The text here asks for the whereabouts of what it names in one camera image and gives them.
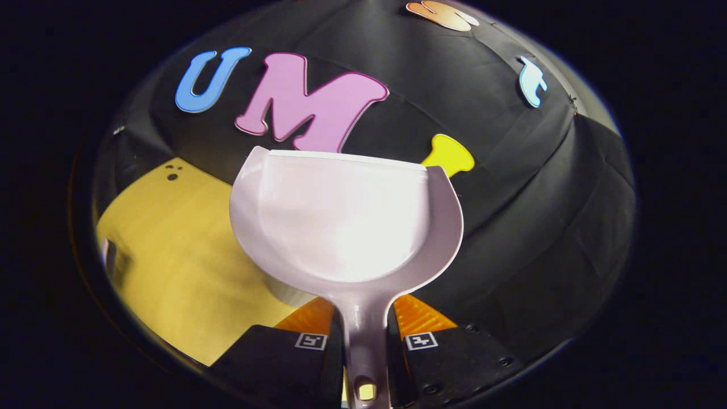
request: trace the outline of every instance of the black dome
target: black dome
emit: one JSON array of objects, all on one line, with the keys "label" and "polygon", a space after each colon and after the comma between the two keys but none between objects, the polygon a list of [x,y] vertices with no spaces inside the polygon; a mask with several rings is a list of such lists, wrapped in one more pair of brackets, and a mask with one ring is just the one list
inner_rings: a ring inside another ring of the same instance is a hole
[{"label": "black dome", "polygon": [[[271,132],[235,127],[276,52],[303,55],[308,89],[347,72],[390,91],[356,122],[342,152],[421,162],[444,133],[475,158],[451,178],[465,217],[453,264],[414,295],[455,322],[480,322],[523,360],[570,338],[594,316],[624,267],[635,217],[624,143],[576,115],[569,94],[540,65],[539,108],[518,87],[522,44],[487,15],[471,31],[443,28],[405,10],[407,1],[281,1],[231,20],[166,61],[131,96],[105,141],[95,207],[100,214],[136,178],[178,156],[232,184],[254,146],[293,149]],[[210,109],[180,110],[175,93],[190,61],[213,50],[194,90],[203,92],[232,47],[252,53],[233,69]],[[268,110],[267,123],[271,111]],[[308,124],[297,131],[305,131]]]}]

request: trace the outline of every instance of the orange letter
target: orange letter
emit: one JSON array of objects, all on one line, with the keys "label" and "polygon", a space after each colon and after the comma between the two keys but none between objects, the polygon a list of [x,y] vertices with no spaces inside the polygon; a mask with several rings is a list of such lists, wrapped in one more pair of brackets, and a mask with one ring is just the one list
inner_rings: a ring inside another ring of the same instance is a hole
[{"label": "orange letter", "polygon": [[472,28],[470,24],[480,25],[474,17],[436,1],[424,0],[421,4],[408,3],[406,9],[452,30],[469,31]]}]

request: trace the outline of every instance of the dark spot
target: dark spot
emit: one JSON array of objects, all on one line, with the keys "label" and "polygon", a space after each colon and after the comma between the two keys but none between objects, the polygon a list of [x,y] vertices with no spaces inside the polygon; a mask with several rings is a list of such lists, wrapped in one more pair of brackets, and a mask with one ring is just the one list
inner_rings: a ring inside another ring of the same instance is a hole
[{"label": "dark spot", "polygon": [[268,397],[268,400],[273,404],[274,408],[290,408],[290,397],[287,397],[287,399],[284,398],[281,396],[272,396]]},{"label": "dark spot", "polygon": [[308,387],[304,384],[292,384],[288,386],[288,390],[296,397],[303,397],[310,394]]}]

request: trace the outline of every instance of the yellow surface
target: yellow surface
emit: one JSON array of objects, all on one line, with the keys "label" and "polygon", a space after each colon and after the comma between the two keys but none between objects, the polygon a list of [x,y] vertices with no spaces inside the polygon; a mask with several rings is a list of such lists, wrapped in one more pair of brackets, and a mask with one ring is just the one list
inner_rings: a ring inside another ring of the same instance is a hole
[{"label": "yellow surface", "polygon": [[[168,180],[172,173],[178,177]],[[230,191],[172,159],[121,192],[97,226],[99,241],[107,237],[117,246],[113,281],[127,306],[205,365],[251,325],[273,326],[295,311],[270,294],[262,271],[237,243]]]},{"label": "yellow surface", "polygon": [[475,166],[472,154],[453,138],[438,133],[432,138],[432,153],[422,162],[424,166],[442,166],[451,178],[458,172],[467,172]]}]

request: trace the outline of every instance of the light blue letter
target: light blue letter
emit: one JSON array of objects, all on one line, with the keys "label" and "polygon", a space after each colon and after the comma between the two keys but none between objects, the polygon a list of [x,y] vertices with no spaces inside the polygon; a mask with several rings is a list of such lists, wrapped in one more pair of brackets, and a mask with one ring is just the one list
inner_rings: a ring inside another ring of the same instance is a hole
[{"label": "light blue letter", "polygon": [[523,90],[523,95],[530,105],[537,108],[540,106],[540,98],[537,95],[538,87],[542,87],[543,92],[547,91],[543,72],[525,57],[521,56],[520,61],[525,64],[523,70],[520,71],[520,89]]},{"label": "light blue letter", "polygon": [[215,51],[203,52],[197,55],[189,63],[187,72],[182,77],[179,87],[177,87],[177,94],[174,100],[177,102],[177,106],[185,112],[191,112],[196,114],[198,112],[206,111],[210,109],[217,102],[217,99],[222,93],[222,88],[225,87],[225,83],[230,78],[230,73],[235,64],[239,60],[250,55],[252,50],[248,47],[235,47],[230,48],[222,53],[222,62],[217,67],[217,71],[214,72],[212,80],[209,82],[209,86],[202,93],[202,95],[195,95],[192,92],[194,83],[197,81],[199,73],[202,72],[202,68],[214,58],[217,53]]}]

